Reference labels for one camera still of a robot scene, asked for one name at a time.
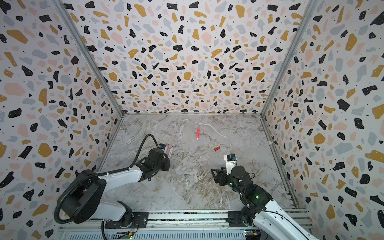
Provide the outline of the white pen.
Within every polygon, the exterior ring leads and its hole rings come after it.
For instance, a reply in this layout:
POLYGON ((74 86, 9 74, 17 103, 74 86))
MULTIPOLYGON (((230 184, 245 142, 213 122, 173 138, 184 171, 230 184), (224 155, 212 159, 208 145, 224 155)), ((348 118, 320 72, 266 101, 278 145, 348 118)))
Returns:
POLYGON ((173 146, 170 148, 169 150, 169 153, 168 153, 168 157, 171 158, 172 156, 172 153, 173 153, 173 146))

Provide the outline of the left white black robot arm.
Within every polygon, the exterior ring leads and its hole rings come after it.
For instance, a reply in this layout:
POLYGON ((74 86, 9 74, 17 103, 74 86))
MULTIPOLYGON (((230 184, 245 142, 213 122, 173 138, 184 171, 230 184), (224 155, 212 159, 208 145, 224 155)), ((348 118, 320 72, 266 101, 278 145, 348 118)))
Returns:
POLYGON ((167 151, 154 148, 132 167, 103 173, 84 170, 59 197, 54 219, 60 224, 104 220, 127 228, 135 222, 133 210, 121 201, 103 202, 104 193, 127 184, 150 181, 158 172, 169 169, 167 151))

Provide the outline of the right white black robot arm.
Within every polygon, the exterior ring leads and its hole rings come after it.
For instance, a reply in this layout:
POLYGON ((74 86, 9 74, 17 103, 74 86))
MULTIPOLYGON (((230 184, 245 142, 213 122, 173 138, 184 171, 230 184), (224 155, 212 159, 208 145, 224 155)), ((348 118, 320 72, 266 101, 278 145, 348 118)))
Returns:
POLYGON ((238 193, 244 207, 240 219, 249 227, 257 227, 275 240, 316 240, 290 217, 265 189, 256 185, 244 167, 236 166, 227 174, 226 169, 211 169, 214 182, 219 186, 229 186, 238 193))

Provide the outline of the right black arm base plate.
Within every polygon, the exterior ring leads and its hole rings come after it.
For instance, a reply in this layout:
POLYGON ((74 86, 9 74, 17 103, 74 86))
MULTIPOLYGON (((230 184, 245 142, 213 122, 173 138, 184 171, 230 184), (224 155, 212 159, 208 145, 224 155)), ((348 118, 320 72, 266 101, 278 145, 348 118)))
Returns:
POLYGON ((231 228, 236 227, 254 227, 253 219, 242 211, 229 211, 227 223, 231 228))

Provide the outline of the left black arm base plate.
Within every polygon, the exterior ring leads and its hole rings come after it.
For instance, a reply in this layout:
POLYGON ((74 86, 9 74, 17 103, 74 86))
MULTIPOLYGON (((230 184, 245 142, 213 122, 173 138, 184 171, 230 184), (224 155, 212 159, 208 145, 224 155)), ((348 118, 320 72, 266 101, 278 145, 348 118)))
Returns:
POLYGON ((119 221, 108 221, 105 229, 136 230, 145 229, 149 219, 149 212, 132 212, 126 214, 119 221))

